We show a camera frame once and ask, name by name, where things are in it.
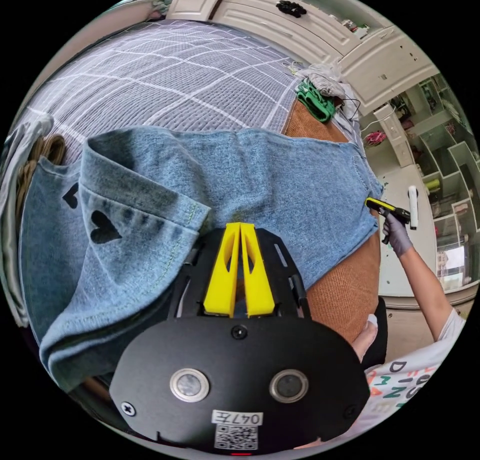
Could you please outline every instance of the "brown rope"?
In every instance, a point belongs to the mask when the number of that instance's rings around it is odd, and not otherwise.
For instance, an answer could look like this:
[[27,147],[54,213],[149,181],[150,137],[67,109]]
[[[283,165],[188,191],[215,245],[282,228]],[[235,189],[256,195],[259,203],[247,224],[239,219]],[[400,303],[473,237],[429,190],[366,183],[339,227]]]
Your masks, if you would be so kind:
[[16,209],[15,222],[17,234],[20,229],[20,222],[22,220],[22,212],[24,210],[25,197],[30,188],[32,177],[40,160],[40,157],[46,157],[54,165],[60,165],[64,159],[67,147],[65,139],[55,134],[46,140],[40,137],[33,145],[28,160],[25,165],[18,170],[18,178],[16,183]]

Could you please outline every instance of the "cabinet drawer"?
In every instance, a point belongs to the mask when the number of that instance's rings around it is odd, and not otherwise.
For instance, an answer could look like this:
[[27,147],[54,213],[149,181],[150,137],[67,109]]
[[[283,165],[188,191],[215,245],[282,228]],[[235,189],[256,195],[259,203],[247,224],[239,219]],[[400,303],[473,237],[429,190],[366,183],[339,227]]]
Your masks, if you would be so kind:
[[410,152],[410,147],[408,142],[404,141],[402,143],[395,145],[393,147],[393,150],[395,151],[395,155],[402,168],[406,167],[407,165],[413,164],[414,159]]
[[172,0],[166,18],[168,20],[192,20],[207,22],[219,0]]
[[315,6],[309,5],[302,1],[287,0],[298,3],[307,11],[307,14],[302,15],[300,18],[295,18],[292,15],[286,15],[285,13],[280,12],[280,10],[276,7],[276,4],[280,0],[224,1],[270,12],[271,14],[277,15],[281,18],[287,18],[293,24],[312,32],[316,37],[322,39],[335,50],[340,52],[342,57],[351,52],[361,43],[361,41],[341,23],[329,17],[325,12],[319,10]]
[[251,6],[223,1],[211,21],[269,39],[312,64],[340,56],[328,43],[288,18]]
[[378,123],[380,123],[392,146],[408,141],[407,134],[390,104],[375,111],[374,115],[379,120]]

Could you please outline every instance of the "white device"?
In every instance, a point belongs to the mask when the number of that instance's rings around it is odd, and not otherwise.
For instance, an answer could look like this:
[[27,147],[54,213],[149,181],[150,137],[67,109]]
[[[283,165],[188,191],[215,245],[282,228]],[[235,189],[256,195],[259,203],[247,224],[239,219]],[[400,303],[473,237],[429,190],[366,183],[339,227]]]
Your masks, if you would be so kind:
[[410,202],[410,229],[416,230],[419,226],[419,191],[415,185],[408,187],[408,200]]

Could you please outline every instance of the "label sticker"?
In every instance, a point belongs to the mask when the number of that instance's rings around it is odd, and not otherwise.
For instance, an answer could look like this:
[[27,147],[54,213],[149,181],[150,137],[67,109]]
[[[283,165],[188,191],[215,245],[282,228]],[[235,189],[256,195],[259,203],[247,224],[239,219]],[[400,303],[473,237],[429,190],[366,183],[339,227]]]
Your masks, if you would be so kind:
[[211,422],[218,425],[234,425],[243,427],[259,427],[263,424],[262,412],[247,413],[241,411],[213,410]]
[[215,448],[244,451],[258,450],[259,429],[257,426],[217,424],[215,430]]

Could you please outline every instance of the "black heart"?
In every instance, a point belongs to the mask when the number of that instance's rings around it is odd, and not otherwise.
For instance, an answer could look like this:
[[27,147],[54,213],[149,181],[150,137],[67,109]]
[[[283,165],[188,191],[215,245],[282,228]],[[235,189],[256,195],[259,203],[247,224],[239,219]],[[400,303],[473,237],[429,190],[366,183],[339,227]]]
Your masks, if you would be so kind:
[[68,206],[71,209],[76,209],[79,205],[79,201],[77,200],[77,197],[75,194],[79,191],[79,184],[76,183],[73,185],[70,190],[62,197],[63,200],[65,200],[68,203]]
[[95,210],[91,214],[91,221],[98,227],[90,234],[90,239],[94,244],[106,244],[122,238],[109,218],[101,211]]

